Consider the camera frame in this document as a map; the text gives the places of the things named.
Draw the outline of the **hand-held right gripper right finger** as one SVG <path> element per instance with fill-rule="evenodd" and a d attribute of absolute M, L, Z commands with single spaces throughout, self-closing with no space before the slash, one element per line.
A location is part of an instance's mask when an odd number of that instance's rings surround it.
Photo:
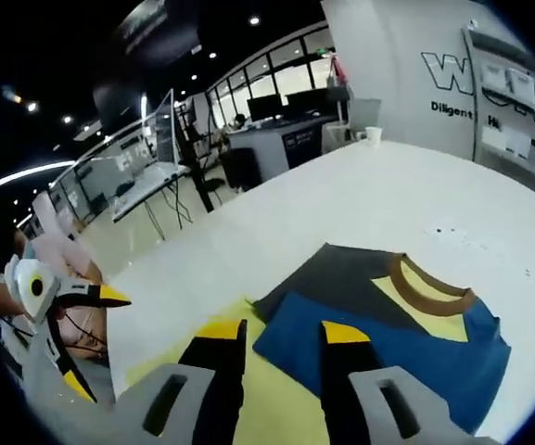
<path fill-rule="evenodd" d="M 369 336 L 320 327 L 321 406 L 332 444 L 473 444 L 447 402 L 398 366 L 384 368 Z"/>

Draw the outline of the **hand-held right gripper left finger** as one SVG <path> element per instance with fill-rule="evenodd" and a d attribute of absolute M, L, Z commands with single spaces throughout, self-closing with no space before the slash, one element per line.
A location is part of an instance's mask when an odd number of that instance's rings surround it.
<path fill-rule="evenodd" d="M 197 331 L 176 363 L 124 391 L 112 416 L 114 444 L 231 444 L 243 405 L 248 321 Z"/>

